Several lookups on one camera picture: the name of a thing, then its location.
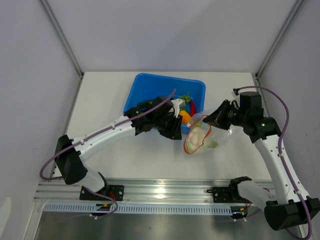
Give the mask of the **yellow orange mango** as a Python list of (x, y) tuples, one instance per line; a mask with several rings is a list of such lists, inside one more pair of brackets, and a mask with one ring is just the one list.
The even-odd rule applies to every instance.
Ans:
[(181, 121), (182, 124), (187, 125), (193, 122), (191, 115), (187, 111), (181, 110), (179, 112), (179, 115), (182, 117), (182, 121)]

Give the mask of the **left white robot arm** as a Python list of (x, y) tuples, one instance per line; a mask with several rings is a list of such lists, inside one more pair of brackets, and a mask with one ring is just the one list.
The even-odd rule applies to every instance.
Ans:
[(170, 140), (181, 140), (182, 116), (185, 106), (180, 98), (159, 96), (147, 103), (140, 103), (124, 112), (105, 128), (71, 139), (61, 136), (57, 141), (54, 159), (66, 185), (79, 184), (97, 200), (108, 196), (110, 186), (98, 171), (90, 169), (85, 162), (108, 145), (152, 129)]

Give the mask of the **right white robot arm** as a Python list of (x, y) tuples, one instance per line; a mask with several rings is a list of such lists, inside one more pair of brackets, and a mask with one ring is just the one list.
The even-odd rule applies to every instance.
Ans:
[(312, 226), (312, 218), (320, 211), (320, 200), (310, 197), (301, 184), (283, 146), (283, 132), (274, 118), (264, 115), (258, 92), (242, 92), (236, 102), (224, 100), (203, 122), (222, 130), (241, 127), (262, 156), (271, 177), (275, 194), (247, 176), (232, 179), (228, 189), (232, 201), (253, 203), (275, 231), (304, 224)]

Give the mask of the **white cauliflower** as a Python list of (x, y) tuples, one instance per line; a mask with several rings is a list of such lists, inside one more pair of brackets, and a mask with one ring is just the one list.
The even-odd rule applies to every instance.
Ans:
[(183, 143), (184, 152), (189, 155), (202, 154), (217, 146), (218, 142), (214, 140), (212, 126), (202, 121), (198, 121), (190, 128)]

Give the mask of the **clear zip top bag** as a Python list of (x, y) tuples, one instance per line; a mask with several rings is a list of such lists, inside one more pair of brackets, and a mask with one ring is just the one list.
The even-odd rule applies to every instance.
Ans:
[(189, 120), (187, 124), (189, 132), (183, 142), (183, 150), (186, 154), (202, 154), (226, 145), (242, 131), (240, 127), (234, 125), (231, 125), (229, 130), (211, 126), (203, 122), (207, 116), (206, 112), (200, 112)]

